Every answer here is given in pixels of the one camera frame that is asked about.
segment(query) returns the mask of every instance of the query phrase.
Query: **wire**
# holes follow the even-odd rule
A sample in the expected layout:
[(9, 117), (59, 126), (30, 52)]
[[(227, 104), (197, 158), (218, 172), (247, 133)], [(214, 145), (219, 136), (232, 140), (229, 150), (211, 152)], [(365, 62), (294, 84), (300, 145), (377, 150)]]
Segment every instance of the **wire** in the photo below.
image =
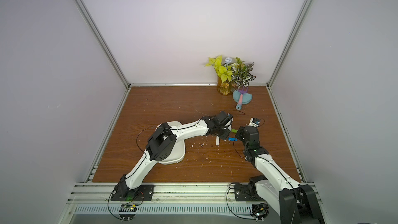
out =
[[(140, 192), (141, 192), (141, 194), (142, 194), (142, 201), (141, 201), (141, 203), (138, 204), (137, 206), (140, 206), (140, 205), (143, 203), (143, 201), (144, 201), (144, 193), (142, 193), (142, 191), (140, 191)], [(111, 212), (111, 210), (109, 209), (109, 201), (110, 201), (110, 199), (111, 199), (112, 194), (113, 194), (113, 191), (112, 191), (111, 194), (109, 195), (108, 202), (107, 202), (107, 207), (108, 207), (109, 213), (111, 213), (111, 215), (112, 215), (113, 217), (115, 217), (116, 219), (118, 219), (118, 220), (132, 220), (132, 218), (130, 218), (130, 219), (121, 219), (121, 218), (115, 216), (115, 215)]]
[(234, 146), (234, 149), (235, 149), (236, 154), (237, 154), (238, 156), (240, 156), (241, 158), (243, 158), (243, 157), (239, 154), (239, 152), (236, 150), (236, 148), (235, 148), (235, 141), (237, 141), (237, 140), (238, 140), (238, 139), (235, 138), (235, 140), (234, 140), (234, 142), (233, 142), (233, 146)]
[[(293, 195), (294, 195), (294, 197), (295, 197), (295, 199), (296, 199), (296, 202), (297, 202), (297, 195), (296, 195), (296, 192), (295, 192), (295, 188), (294, 188), (293, 185), (286, 179), (286, 177), (282, 174), (282, 172), (279, 171), (278, 168), (276, 168), (275, 165), (272, 164), (272, 163), (271, 163), (270, 161), (268, 161), (267, 159), (265, 159), (265, 158), (263, 158), (263, 157), (258, 157), (258, 158), (264, 159), (265, 161), (267, 161), (268, 163), (270, 163), (270, 164), (283, 176), (283, 178), (284, 178), (284, 179), (286, 180), (286, 182), (290, 185), (290, 187), (292, 187)], [(293, 218), (295, 217), (295, 212), (296, 212), (296, 208), (295, 208), (295, 210), (293, 211), (292, 221), (291, 221), (290, 224), (293, 223)]]
[(202, 119), (199, 119), (198, 120), (198, 122), (196, 122), (196, 124), (194, 124), (194, 125), (192, 125), (192, 126), (190, 126), (190, 127), (184, 127), (184, 128), (180, 128), (180, 129), (172, 129), (172, 128), (167, 128), (167, 127), (147, 127), (147, 128), (145, 128), (145, 129), (143, 129), (140, 133), (138, 133), (138, 135), (137, 135), (137, 137), (136, 137), (136, 139), (135, 139), (135, 143), (136, 143), (136, 145), (137, 145), (137, 147), (140, 149), (140, 151), (142, 151), (142, 153), (144, 153), (145, 154), (145, 152), (141, 149), (141, 147), (138, 145), (138, 137), (141, 135), (141, 133), (143, 132), (143, 131), (145, 131), (145, 130), (147, 130), (147, 129), (151, 129), (151, 128), (161, 128), (161, 129), (167, 129), (167, 130), (183, 130), (183, 129), (187, 129), (187, 128), (191, 128), (191, 127), (194, 127), (194, 126), (196, 126), (200, 121), (201, 121)]
[(237, 111), (237, 112), (241, 112), (239, 115), (246, 115), (246, 113), (244, 113), (242, 111), (239, 111), (238, 109), (226, 109), (226, 110), (224, 110), (224, 112), (227, 112), (227, 111)]
[(260, 122), (261, 122), (261, 120), (263, 120), (263, 123), (261, 124), (261, 125), (259, 125), (259, 126), (257, 126), (257, 127), (260, 127), (260, 126), (262, 126), (265, 122), (266, 122), (266, 120), (265, 119), (263, 119), (263, 118), (261, 118), (260, 119)]
[(281, 172), (280, 170), (278, 170), (278, 168), (276, 168), (276, 166), (275, 166), (273, 163), (271, 163), (270, 161), (268, 161), (267, 159), (265, 159), (265, 158), (263, 158), (263, 157), (258, 157), (258, 158), (264, 159), (265, 161), (267, 161), (268, 163), (270, 163), (270, 164), (282, 175), (282, 177), (286, 180), (286, 182), (290, 185), (290, 187), (292, 187), (293, 192), (294, 192), (294, 187), (293, 187), (293, 185), (286, 179), (286, 177), (282, 174), (282, 172)]
[(232, 210), (229, 208), (229, 205), (228, 205), (228, 194), (229, 194), (229, 191), (232, 190), (231, 184), (233, 184), (233, 183), (228, 184), (228, 191), (227, 191), (227, 193), (226, 193), (226, 206), (228, 207), (228, 210), (229, 210), (234, 216), (236, 216), (236, 217), (238, 217), (238, 218), (245, 219), (245, 220), (255, 220), (254, 218), (243, 218), (243, 217), (237, 216), (237, 215), (236, 215), (234, 212), (232, 212)]

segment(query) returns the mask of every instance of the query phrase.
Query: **blue dish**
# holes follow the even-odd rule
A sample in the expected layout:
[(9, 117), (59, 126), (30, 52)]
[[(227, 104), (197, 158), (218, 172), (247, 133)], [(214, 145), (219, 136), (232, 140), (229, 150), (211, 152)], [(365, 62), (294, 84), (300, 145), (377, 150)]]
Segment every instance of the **blue dish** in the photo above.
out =
[[(238, 90), (235, 90), (233, 93), (234, 101), (237, 103), (239, 101), (241, 93)], [(253, 96), (250, 93), (244, 93), (242, 97), (242, 105), (249, 104)]]

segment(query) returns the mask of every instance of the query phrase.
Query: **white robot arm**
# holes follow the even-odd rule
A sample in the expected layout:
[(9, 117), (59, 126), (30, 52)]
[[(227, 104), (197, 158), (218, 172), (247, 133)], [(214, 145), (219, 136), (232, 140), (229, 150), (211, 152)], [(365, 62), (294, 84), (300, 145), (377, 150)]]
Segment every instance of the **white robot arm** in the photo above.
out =
[(115, 186), (111, 201), (134, 199), (145, 176), (157, 163), (172, 164), (185, 156), (185, 139), (207, 134), (228, 138), (233, 116), (221, 111), (218, 115), (202, 117), (196, 122), (181, 124), (173, 121), (160, 124), (148, 139), (146, 150), (136, 166), (123, 175)]
[[(314, 190), (301, 185), (279, 167), (269, 152), (260, 146), (257, 130), (260, 120), (252, 118), (250, 124), (240, 127), (235, 138), (244, 145), (245, 160), (262, 173), (249, 179), (249, 184), (234, 183), (235, 199), (239, 192), (245, 199), (265, 200), (279, 215), (282, 224), (325, 224)], [(263, 219), (268, 212), (257, 209), (252, 216)]]
[[(125, 174), (115, 186), (111, 201), (134, 199), (143, 179), (157, 163), (172, 164), (185, 156), (185, 139), (207, 134), (227, 139), (233, 117), (221, 111), (216, 116), (202, 117), (196, 122), (181, 124), (173, 121), (160, 124), (148, 139), (146, 150), (131, 172)], [(244, 145), (245, 160), (262, 173), (250, 178), (247, 185), (233, 183), (236, 201), (266, 202), (281, 217), (282, 224), (325, 224), (314, 190), (291, 178), (260, 146), (257, 127), (260, 120), (252, 118), (249, 125), (240, 127), (235, 138)], [(252, 216), (263, 219), (268, 212), (253, 210)]]

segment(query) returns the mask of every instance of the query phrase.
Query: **wooden table surface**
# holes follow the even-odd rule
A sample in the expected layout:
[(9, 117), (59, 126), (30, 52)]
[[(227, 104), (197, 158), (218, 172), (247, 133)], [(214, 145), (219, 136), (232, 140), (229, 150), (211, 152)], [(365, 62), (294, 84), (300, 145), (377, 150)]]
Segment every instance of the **wooden table surface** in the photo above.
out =
[[(206, 115), (223, 110), (234, 116), (233, 129), (245, 126), (251, 117), (262, 118), (258, 127), (260, 144), (269, 151), (278, 165), (292, 178), (300, 181), (266, 87), (250, 87), (252, 101), (238, 112), (232, 96), (220, 95), (216, 87), (133, 87), (107, 144), (93, 182), (118, 182), (132, 170), (142, 156), (136, 137), (142, 129), (158, 124), (179, 121), (190, 123)], [(154, 129), (144, 131), (138, 144), (145, 149)], [(248, 182), (261, 175), (250, 162), (236, 153), (233, 142), (216, 137), (198, 136), (185, 140), (185, 158), (179, 163), (157, 163), (144, 182)], [(243, 156), (241, 141), (235, 142)]]

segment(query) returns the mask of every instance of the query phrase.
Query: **white backdrop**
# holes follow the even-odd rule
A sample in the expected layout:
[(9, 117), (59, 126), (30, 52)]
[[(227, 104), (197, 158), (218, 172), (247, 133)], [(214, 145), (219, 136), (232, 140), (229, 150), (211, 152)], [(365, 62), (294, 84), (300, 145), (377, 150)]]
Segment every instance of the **white backdrop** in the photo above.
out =
[(83, 0), (130, 83), (216, 82), (219, 54), (267, 82), (304, 0)]
[(54, 224), (126, 88), (73, 0), (0, 9), (0, 223)]
[(397, 223), (398, 0), (314, 0), (272, 86), (333, 224)]

